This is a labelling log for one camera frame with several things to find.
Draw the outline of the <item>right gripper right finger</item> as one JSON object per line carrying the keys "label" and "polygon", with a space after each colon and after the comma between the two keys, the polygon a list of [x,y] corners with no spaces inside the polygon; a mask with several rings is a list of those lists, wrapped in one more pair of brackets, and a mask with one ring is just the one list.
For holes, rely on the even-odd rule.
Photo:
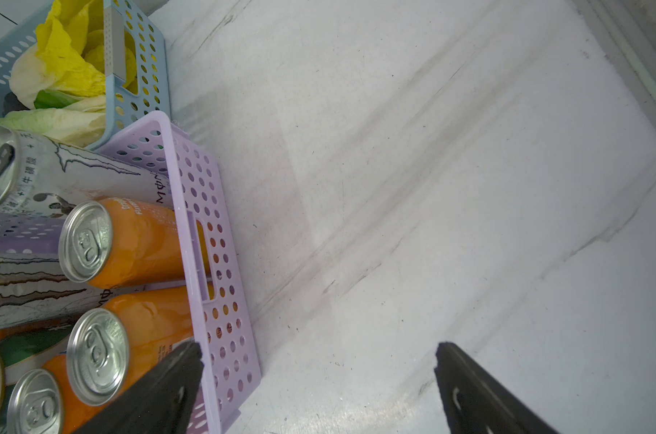
{"label": "right gripper right finger", "polygon": [[436,360],[436,382],[452,433],[556,431],[458,345],[439,344]]}

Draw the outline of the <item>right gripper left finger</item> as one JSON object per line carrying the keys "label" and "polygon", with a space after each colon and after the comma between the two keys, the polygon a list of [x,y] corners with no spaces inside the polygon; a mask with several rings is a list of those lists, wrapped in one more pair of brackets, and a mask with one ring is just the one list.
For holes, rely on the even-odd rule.
{"label": "right gripper left finger", "polygon": [[185,433],[203,373],[196,342],[177,347],[78,433]]}

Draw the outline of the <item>purple plastic basket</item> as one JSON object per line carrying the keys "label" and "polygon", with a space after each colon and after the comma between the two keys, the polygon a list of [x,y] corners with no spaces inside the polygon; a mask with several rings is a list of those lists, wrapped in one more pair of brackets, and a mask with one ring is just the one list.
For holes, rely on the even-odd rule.
{"label": "purple plastic basket", "polygon": [[224,433],[262,374],[217,160],[160,111],[97,151],[172,182],[194,337],[205,365],[187,431]]}

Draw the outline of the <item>white monster can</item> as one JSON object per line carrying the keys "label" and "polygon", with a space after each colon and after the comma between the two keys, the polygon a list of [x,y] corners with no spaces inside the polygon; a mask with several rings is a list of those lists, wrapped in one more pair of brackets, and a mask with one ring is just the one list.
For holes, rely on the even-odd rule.
{"label": "white monster can", "polygon": [[62,218],[109,197],[173,206],[166,175],[0,126],[0,213]]}
{"label": "white monster can", "polygon": [[0,329],[83,313],[112,297],[69,280],[55,255],[0,253]]}

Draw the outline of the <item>white Monster can back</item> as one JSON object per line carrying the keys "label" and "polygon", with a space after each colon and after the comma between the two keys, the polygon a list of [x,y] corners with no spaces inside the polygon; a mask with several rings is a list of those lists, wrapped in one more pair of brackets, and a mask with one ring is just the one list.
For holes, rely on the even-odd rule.
{"label": "white Monster can back", "polygon": [[0,213],[62,218],[109,197],[173,206],[166,175],[0,126]]}

